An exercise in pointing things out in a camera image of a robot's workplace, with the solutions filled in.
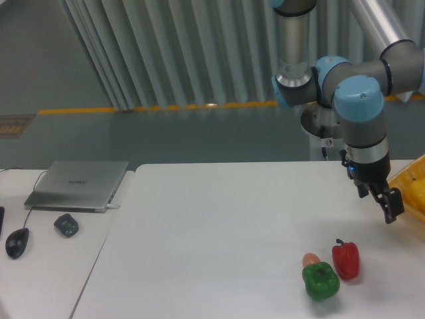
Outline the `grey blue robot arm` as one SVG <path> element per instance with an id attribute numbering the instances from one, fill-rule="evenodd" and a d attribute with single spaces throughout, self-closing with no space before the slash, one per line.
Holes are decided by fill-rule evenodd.
<path id="1" fill-rule="evenodd" d="M 334 111 L 344 142 L 341 163 L 359 197 L 372 195 L 392 223 L 403 213 L 399 189 L 390 172 L 383 103 L 386 96 L 424 91 L 424 51 L 408 37 L 400 19 L 384 1 L 351 1 L 349 6 L 377 53 L 377 59 L 353 64 L 340 56 L 307 61 L 309 14 L 315 1 L 271 1 L 280 20 L 280 61 L 272 77 L 280 106 L 316 102 Z"/>

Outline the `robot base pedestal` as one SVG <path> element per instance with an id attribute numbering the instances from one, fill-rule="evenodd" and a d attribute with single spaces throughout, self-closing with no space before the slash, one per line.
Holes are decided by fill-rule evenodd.
<path id="1" fill-rule="evenodd" d="M 340 161 L 344 148 L 336 113 L 317 103 L 309 103 L 301 113 L 301 127 L 309 140 L 311 161 Z"/>

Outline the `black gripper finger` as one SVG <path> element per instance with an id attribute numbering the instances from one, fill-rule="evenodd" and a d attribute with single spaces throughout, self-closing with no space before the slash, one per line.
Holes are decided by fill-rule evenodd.
<path id="1" fill-rule="evenodd" d="M 383 210 L 384 219 L 387 224 L 390 224 L 396 221 L 396 219 L 391 219 L 388 215 L 388 205 L 387 205 L 386 196 L 390 189 L 391 188 L 389 186 L 382 187 L 381 185 L 378 185 L 378 184 L 369 184 L 369 191 L 373 195 L 373 198 L 375 199 L 375 201 L 380 205 L 381 209 Z"/>
<path id="2" fill-rule="evenodd" d="M 404 213 L 404 204 L 402 194 L 399 189 L 393 187 L 388 191 L 386 196 L 388 205 L 388 215 L 391 219 L 396 219 Z"/>

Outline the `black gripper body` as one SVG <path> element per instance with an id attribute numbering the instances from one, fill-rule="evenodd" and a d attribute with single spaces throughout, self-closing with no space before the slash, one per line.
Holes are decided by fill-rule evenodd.
<path id="1" fill-rule="evenodd" d="M 340 156 L 342 166 L 346 167 L 347 176 L 353 180 L 360 198 L 371 193 L 375 199 L 380 199 L 390 193 L 386 180 L 390 172 L 389 153 L 371 163 L 358 163 L 349 159 L 347 150 L 341 150 Z"/>

